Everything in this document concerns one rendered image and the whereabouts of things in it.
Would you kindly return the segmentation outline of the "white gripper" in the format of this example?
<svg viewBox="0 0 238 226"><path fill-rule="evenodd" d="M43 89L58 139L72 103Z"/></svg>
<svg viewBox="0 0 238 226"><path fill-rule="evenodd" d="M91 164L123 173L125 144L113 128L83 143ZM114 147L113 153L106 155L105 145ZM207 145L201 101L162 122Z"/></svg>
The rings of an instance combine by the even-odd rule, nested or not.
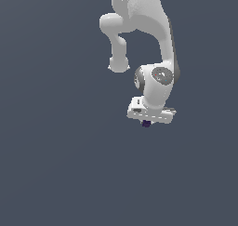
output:
<svg viewBox="0 0 238 226"><path fill-rule="evenodd" d="M176 114L174 108L163 107L162 109L152 110L143 104L143 97L134 97L127 109L127 117L138 119L141 123L146 121L151 124L163 123L169 124Z"/></svg>

